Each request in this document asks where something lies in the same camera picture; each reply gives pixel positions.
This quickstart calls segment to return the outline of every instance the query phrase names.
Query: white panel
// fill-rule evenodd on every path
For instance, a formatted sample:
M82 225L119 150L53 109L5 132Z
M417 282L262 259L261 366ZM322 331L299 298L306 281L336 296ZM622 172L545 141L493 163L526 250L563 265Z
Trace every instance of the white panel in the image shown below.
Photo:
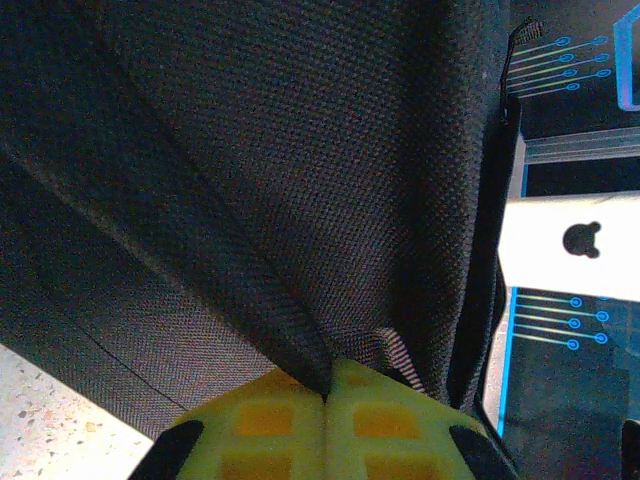
M591 222L600 256L569 254L567 229ZM640 192L509 200L499 253L507 285L640 301Z
M515 157L513 160L513 173L511 174L511 181L509 182L509 199L522 197L522 180L524 178L524 161L526 152L527 145L524 143L522 134L519 134L518 141L516 143Z
M639 155L640 127L630 127L528 140L525 163L581 162Z

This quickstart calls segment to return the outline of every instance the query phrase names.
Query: blue neon line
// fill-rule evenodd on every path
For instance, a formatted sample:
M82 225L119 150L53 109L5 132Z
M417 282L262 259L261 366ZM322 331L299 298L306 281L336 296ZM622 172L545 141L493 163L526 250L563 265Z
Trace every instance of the blue neon line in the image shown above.
M639 18L640 5L636 5L613 24L618 107L626 112L640 110L640 105L633 103L633 24Z
M561 308L538 307L537 305L518 304L516 307L529 308L531 310L539 310L541 312L568 313L569 315L586 315L587 317L596 317L596 313L578 312L574 310L563 310Z
M524 166L522 170L522 190L520 192L520 196L522 198L527 196L527 182L529 180L529 165Z
M539 317L537 315L523 315L521 313L516 313L516 317L526 318L528 320L538 320L540 322L562 323L563 325L569 325L569 320L560 320L559 318Z
M528 300L543 300L546 302L558 302L558 303L570 303L570 300L566 300L564 298L554 298L554 297L541 297L539 295L520 295L520 298L526 298Z
M511 85L507 85L507 87L509 87L509 88L521 87L522 85L530 85L532 83L544 82L545 80L553 80L554 78L561 78L561 77L571 78L572 75L568 75L567 72L572 72L573 75L578 73L578 71L576 69L567 68L562 73L557 73L555 75L549 75L547 77L534 78L532 80L525 80L524 82L512 83Z
M504 351L504 369L502 370L502 391L500 392L500 409L498 410L498 435L504 433L504 417L507 413L507 393L509 391L509 369L511 368L511 348L513 344L513 324L515 323L516 300L518 287L511 289L511 305L509 307L509 325L507 325L507 344Z
M522 93L522 92L530 92L531 90L539 90L541 88L547 88L547 87L554 86L554 85L561 85L563 83L573 83L573 82L577 82L578 80L586 80L588 78L595 78L595 77L606 78L610 74L611 74L611 70L609 70L609 73L606 76L599 76L597 73L594 73L593 75L584 75L582 77L567 78L566 80L560 80L558 82L551 82L553 85L545 84L545 85L538 85L538 86L535 86L535 87L521 88L520 90L514 90L514 91L512 91L510 93L516 94L516 93Z
M562 340L556 340L554 338L545 338L545 337L538 337L536 335L524 335L522 333L514 333L513 334L514 337L518 337L518 338L524 338L526 340L532 340L534 342L544 342L544 343L553 343L556 345L568 345L568 342L563 342Z
M595 40L597 40L598 38L605 38L605 41L602 42L602 43L596 44ZM592 46L592 45L603 45L604 43L607 43L606 42L606 37L596 37L590 42L581 43L580 45L574 45L573 47L561 48L560 50L554 50L552 52L541 53L540 55L534 55L533 57L528 57L528 58L525 58L523 60L517 60L515 62L511 62L511 65L518 65L519 63L530 62L531 60L537 60L539 58L548 57L549 55L554 55L554 54L557 54L557 53L568 52L569 50L575 50L576 48L589 47L589 46Z
M545 70L545 71L542 72L542 73L554 72L556 70L562 70L563 68L571 68L571 67L575 67L576 65L583 65L585 63L591 63L591 62L595 62L595 61L596 60L594 58L592 58L590 60L583 60L581 62L570 63L569 65L560 65L560 66L553 67L553 68L543 68L542 70ZM513 82L514 80L520 80L521 78L533 77L535 75L541 75L541 73L540 72L531 72L531 73L525 73L524 75L518 75L517 77L509 77L509 82Z
M513 56L517 57L519 55L524 55L526 53L536 52L538 50L542 50L544 48L549 48L549 47L564 47L566 45L569 45L569 43L571 43L571 38L570 37L560 37L560 38L558 38L557 40L554 40L551 43L547 43L546 45L540 45L539 47L527 48L526 50L520 50L519 52L514 52Z
M571 86L571 85L577 85L577 87L578 87L578 88L580 88L580 84L579 84L579 83L572 83L572 84L569 84L568 86ZM568 90L568 91L570 91L570 92L574 92L574 91L576 91L578 88L573 88L573 89L571 89L571 88L567 88L567 87L564 87L564 88L554 88L553 90L545 90L544 92L529 93L529 94L527 94L527 95L518 95L518 98L519 98L519 99L523 99L523 98L529 98L529 97L538 97L538 96L540 96L540 95L546 95L547 93L561 92L561 91L563 91L563 90Z
M523 70L531 70L532 68L542 67L544 65L549 65L550 63L556 63L556 62L562 62L562 57L554 58L553 60L547 60L546 62L534 63L533 65L527 65L525 67L511 68L509 69L509 73L522 72Z
M524 323L517 323L514 327L528 328L529 330L537 330L538 332L557 333L558 335L570 335L572 337L596 338L595 335L578 333L575 330L558 330L557 328L537 327L535 325L526 325Z

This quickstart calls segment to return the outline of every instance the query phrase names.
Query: blue circuit line graphic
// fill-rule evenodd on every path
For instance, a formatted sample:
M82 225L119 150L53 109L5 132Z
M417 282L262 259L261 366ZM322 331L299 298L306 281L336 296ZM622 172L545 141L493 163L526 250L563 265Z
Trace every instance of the blue circuit line graphic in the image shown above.
M575 68L568 68L564 72L559 73L557 75L550 75L548 77L534 78L533 80L525 80L524 82L519 82L519 83L514 83L512 85L509 85L509 87L511 87L511 88L513 88L513 87L521 87L522 85L530 85L532 83L542 82L544 80L551 80L553 78L560 78L560 77L571 78L571 77L575 77L577 74L578 74L578 71Z
M584 315L587 317L595 317L596 320L598 320L599 322L606 322L609 320L609 314L604 310L600 310L596 313L589 313L589 312L577 312L575 310L563 310L562 308L539 307L537 305L516 304L516 307L528 308L530 310L538 310L541 312L568 313L569 315Z
M514 333L514 337L524 338L525 340L533 340L534 342L543 342L543 343L555 343L556 345L566 345L569 350L576 351L580 348L580 342L578 342L575 338L567 340L563 342L562 340L556 340L553 338L545 338L538 337L536 335L525 335L522 333Z
M544 65L549 65L551 63L556 63L556 62L569 63L569 62L573 62L575 58L576 56L573 53L565 53L564 55L560 55L558 58L554 58L553 60L547 60L546 62L534 63L533 65L527 65L525 67L511 68L509 69L509 73L522 72L523 70L531 70L532 68L542 67Z
M561 48L560 50L554 50L552 52L541 53L540 55L534 55L533 57L528 57L522 60L511 62L511 65L518 65L520 63L530 62L531 60L538 60L539 58L548 57L549 55L555 55L558 53L568 52L570 50L575 50L576 48L604 45L608 41L609 41L609 37L607 37L606 35L599 35L593 40L591 40L590 42L581 43L580 45L574 45L573 47Z
M551 317L542 317L540 315L525 315L523 313L516 313L515 317L517 318L526 318L527 320L537 320L539 322L547 322L547 323L559 323L562 325L569 325L571 328L580 328L582 326L582 322L579 318L570 318L569 320L561 320L559 318L551 318Z
M554 87L556 85L562 85L564 83L575 83L577 80L586 80L588 78L606 78L609 75L611 75L613 72L611 71L611 69L609 68L604 68L602 70L599 70L598 72L592 74L592 75L583 75L582 77L577 77L577 78L569 78L567 80L558 80L557 82L549 82L549 83L545 83L543 85L536 85L535 87L527 87L527 88L522 88L520 90L514 90L511 93L523 93L523 92L530 92L532 90L539 90L541 88L547 88L547 87Z
M538 332L553 333L555 335L569 335L572 337L592 338L596 341L596 343L600 345L604 345L609 341L609 337L604 333L596 333L594 335L590 335L588 333L578 333L576 331L559 330L557 328L537 327L535 325L526 325L522 323L516 323L514 327L535 330Z
M574 82L574 83L570 83L569 85L567 85L564 88L553 88L551 90L545 90L544 92L529 93L527 95L518 95L518 98L537 97L539 95L546 95L547 93L561 92L563 90L566 90L566 91L569 91L569 92L575 92L579 88L580 88L580 84Z
M524 298L526 300L540 300L542 302L569 303L571 306L573 306L573 303L577 303L579 304L578 307L582 305L582 300L579 297L573 297L571 300L567 300L566 298L542 297L540 295L518 295L518 298Z
M541 45L539 47L527 48L526 50L520 50L513 54L514 57L518 57L520 55L524 55L525 53L537 52L538 50L542 50L544 48L549 47L566 47L571 43L570 37L560 37L555 42L547 43L546 45Z
M570 63L569 65L559 65L557 67L551 67L551 68L544 68L542 70L538 70L536 72L531 72L531 73L525 73L523 75L517 75L515 77L509 77L509 82L513 82L515 80L520 80L522 78L529 78L529 77L533 77L535 75L542 75L543 73L551 73L551 72L556 72L558 70L562 70L563 68L573 68L573 67L577 67L578 65L585 65L587 63L604 63L607 60L609 60L609 54L608 53L599 53L598 55L596 55L595 57L589 59L589 60L582 60L581 62L575 62L575 63Z

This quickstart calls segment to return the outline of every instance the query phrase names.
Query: terrazzo floor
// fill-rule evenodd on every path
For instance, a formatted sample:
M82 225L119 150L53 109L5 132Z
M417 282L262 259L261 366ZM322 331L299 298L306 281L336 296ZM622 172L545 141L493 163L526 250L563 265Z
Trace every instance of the terrazzo floor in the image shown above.
M0 345L0 480L126 479L151 444Z

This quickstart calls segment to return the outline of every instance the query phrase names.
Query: white speckled floor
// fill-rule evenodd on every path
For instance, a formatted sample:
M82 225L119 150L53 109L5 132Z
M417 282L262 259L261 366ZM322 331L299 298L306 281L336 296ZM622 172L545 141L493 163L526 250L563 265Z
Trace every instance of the white speckled floor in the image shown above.
M151 444L0 345L0 480L126 479Z
M506 291L507 303L504 314L502 315L502 320L493 337L493 346L489 354L489 365L487 366L487 382L484 386L484 409L487 412L489 420L496 428L500 418L504 356L507 344L507 325L509 324L509 307L511 305L511 288L506 287Z

